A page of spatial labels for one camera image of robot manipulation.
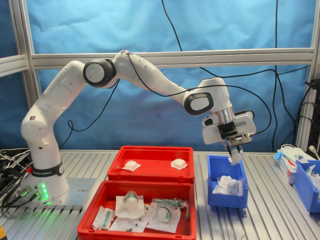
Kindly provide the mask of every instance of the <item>plastic packaging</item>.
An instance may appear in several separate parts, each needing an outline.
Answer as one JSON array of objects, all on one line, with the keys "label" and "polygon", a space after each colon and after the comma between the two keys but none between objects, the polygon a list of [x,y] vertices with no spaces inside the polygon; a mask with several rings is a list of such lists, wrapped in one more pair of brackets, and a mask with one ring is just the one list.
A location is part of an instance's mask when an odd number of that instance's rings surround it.
[{"label": "plastic packaging", "polygon": [[171,167],[181,170],[184,169],[188,166],[188,164],[186,164],[186,161],[181,159],[181,158],[177,158],[176,160],[173,160],[171,162]]},{"label": "plastic packaging", "polygon": [[310,166],[307,170],[305,170],[305,173],[310,177],[312,170],[314,169],[316,165]]},{"label": "plastic packaging", "polygon": [[141,166],[141,164],[138,164],[135,161],[128,161],[122,169],[129,170],[129,171],[133,172],[134,170],[136,170],[140,166]]},{"label": "plastic packaging", "polygon": [[168,233],[176,233],[178,223],[180,221],[181,211],[178,207],[170,204],[157,203],[154,207],[148,229],[155,229]]},{"label": "plastic packaging", "polygon": [[129,191],[125,196],[115,197],[115,215],[120,218],[137,219],[144,216],[144,196]]},{"label": "plastic packaging", "polygon": [[107,230],[109,229],[111,222],[114,220],[114,218],[115,211],[100,206],[99,211],[93,221],[92,228],[94,230]]},{"label": "plastic packaging", "polygon": [[156,198],[156,199],[152,199],[152,202],[153,203],[156,202],[157,204],[164,203],[180,209],[183,209],[187,206],[187,201],[181,200],[179,198],[175,198],[175,199]]},{"label": "plastic packaging", "polygon": [[226,194],[234,195],[234,196],[243,196],[244,195],[244,187],[243,181],[233,181],[226,185]]}]

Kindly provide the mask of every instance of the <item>box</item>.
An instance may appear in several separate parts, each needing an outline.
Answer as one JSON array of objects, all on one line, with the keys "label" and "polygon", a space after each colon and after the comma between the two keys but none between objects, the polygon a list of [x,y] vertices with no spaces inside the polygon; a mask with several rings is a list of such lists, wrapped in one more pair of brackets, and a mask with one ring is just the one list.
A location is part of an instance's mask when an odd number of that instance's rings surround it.
[{"label": "box", "polygon": [[294,187],[308,212],[320,213],[320,201],[318,200],[319,191],[306,174],[306,170],[312,165],[315,165],[312,171],[320,174],[320,161],[309,160],[309,163],[296,161],[295,163],[296,174]]},{"label": "box", "polygon": [[[246,208],[248,202],[248,181],[242,161],[234,166],[228,160],[228,156],[208,155],[208,205],[231,208]],[[218,184],[217,178],[230,176],[232,179],[243,180],[243,196],[213,194]]]},{"label": "box", "polygon": [[288,184],[294,184],[297,172],[296,165],[292,163],[292,161],[290,161],[286,156],[280,156],[279,158],[273,157],[273,159],[278,163]]},{"label": "box", "polygon": [[[177,158],[188,166],[182,170],[172,168],[171,162]],[[135,171],[121,169],[127,161],[141,166]],[[182,208],[176,233],[149,228],[143,233],[92,229],[100,206],[115,210],[116,196],[125,196],[128,191],[143,195],[145,204],[150,204],[152,198],[188,200],[190,219],[186,220],[187,209]],[[193,149],[163,146],[123,146],[110,166],[108,181],[101,183],[77,227],[79,240],[195,240],[196,231]]]},{"label": "box", "polygon": [[[171,167],[175,159],[188,166],[178,170]],[[122,169],[128,161],[141,164],[134,171]],[[190,147],[123,146],[108,171],[109,180],[194,183],[194,153]]]},{"label": "box", "polygon": [[[168,233],[146,228],[143,233],[94,230],[92,223],[100,206],[116,208],[116,196],[124,196],[130,190],[143,195],[144,203],[150,204],[152,198],[189,200],[189,220],[186,219],[186,208],[181,209],[181,218],[176,233]],[[195,240],[197,238],[195,190],[190,183],[174,182],[138,182],[138,181],[103,181],[83,215],[78,227],[79,240]]]}]

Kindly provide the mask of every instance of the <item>black ring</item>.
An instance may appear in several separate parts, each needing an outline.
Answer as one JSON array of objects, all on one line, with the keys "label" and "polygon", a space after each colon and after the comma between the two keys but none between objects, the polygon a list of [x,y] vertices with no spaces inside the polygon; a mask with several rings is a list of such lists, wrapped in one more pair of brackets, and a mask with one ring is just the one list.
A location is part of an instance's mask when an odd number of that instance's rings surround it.
[{"label": "black ring", "polygon": [[[87,67],[90,64],[99,64],[103,68],[104,76],[100,81],[92,82],[87,78],[86,70],[87,70]],[[107,85],[108,83],[110,83],[110,81],[115,77],[116,74],[117,74],[116,67],[115,67],[114,63],[109,59],[93,59],[93,60],[90,60],[85,64],[85,66],[83,68],[83,77],[84,77],[85,81],[89,85],[91,85],[93,87],[96,87],[96,88],[102,88],[105,85]]]}]

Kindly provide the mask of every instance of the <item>grooved metal surface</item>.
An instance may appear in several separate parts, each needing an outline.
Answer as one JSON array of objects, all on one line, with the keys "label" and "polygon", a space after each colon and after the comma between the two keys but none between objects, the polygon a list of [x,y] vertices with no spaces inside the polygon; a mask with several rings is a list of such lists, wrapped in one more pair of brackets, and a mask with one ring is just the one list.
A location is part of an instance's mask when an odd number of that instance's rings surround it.
[{"label": "grooved metal surface", "polygon": [[[9,240],[76,240],[77,225],[99,184],[107,180],[115,150],[65,150],[61,159],[65,174],[73,178],[96,178],[90,199],[84,206],[63,207],[32,204],[1,213],[0,225]],[[286,183],[270,153],[247,153],[244,169],[249,185],[246,209],[210,207],[208,154],[195,152],[194,182],[198,240],[317,240],[320,214],[309,214],[296,190]]]}]

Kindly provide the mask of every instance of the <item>white pouch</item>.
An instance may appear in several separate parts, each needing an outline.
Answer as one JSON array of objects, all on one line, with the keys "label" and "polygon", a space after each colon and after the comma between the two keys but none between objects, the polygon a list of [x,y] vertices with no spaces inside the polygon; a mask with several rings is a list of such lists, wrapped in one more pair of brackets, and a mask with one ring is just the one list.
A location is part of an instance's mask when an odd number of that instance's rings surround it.
[{"label": "white pouch", "polygon": [[213,194],[226,194],[227,190],[224,189],[222,186],[215,185],[215,188],[212,191]]},{"label": "white pouch", "polygon": [[230,176],[221,176],[220,181],[218,182],[218,185],[225,190],[227,190],[227,184],[235,182],[235,179],[232,179]]},{"label": "white pouch", "polygon": [[94,230],[107,230],[109,229],[111,222],[115,218],[115,211],[104,208],[103,206],[100,206],[100,209],[93,221],[92,228]]},{"label": "white pouch", "polygon": [[138,196],[134,191],[129,191],[125,196],[116,196],[115,215],[128,219],[137,219],[144,216],[144,196]]},{"label": "white pouch", "polygon": [[308,177],[310,177],[312,170],[314,169],[315,166],[316,165],[312,165],[312,166],[308,167],[307,170],[305,170],[305,173],[308,175]]},{"label": "white pouch", "polygon": [[125,166],[122,168],[124,170],[134,171],[139,168],[141,164],[136,163],[135,161],[128,161]]},{"label": "white pouch", "polygon": [[173,234],[176,233],[181,217],[180,208],[175,208],[169,204],[162,203],[157,203],[153,207],[151,219],[146,228]]},{"label": "white pouch", "polygon": [[181,170],[184,169],[188,166],[188,164],[186,164],[186,161],[180,158],[177,158],[176,160],[173,160],[171,162],[171,167]]},{"label": "white pouch", "polygon": [[243,185],[244,184],[243,184],[242,180],[228,183],[226,185],[226,194],[227,195],[235,195],[235,196],[243,196],[244,195]]}]

